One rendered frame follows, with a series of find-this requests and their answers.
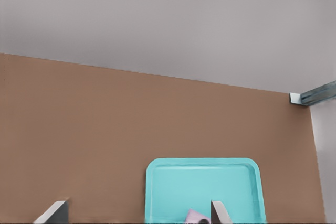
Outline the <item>pale lilac phone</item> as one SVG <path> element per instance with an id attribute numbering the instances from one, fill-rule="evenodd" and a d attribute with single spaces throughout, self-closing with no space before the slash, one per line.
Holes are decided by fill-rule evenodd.
<path id="1" fill-rule="evenodd" d="M 194 209 L 189 209 L 184 224 L 211 224 L 211 219 Z"/>

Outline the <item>pale blue-green tray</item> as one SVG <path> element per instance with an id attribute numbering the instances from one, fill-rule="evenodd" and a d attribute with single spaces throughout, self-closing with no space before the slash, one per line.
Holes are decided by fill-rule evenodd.
<path id="1" fill-rule="evenodd" d="M 146 223 L 183 223 L 193 209 L 207 217 L 221 201 L 232 222 L 267 223 L 258 165 L 250 158 L 157 158 L 146 169 Z"/>

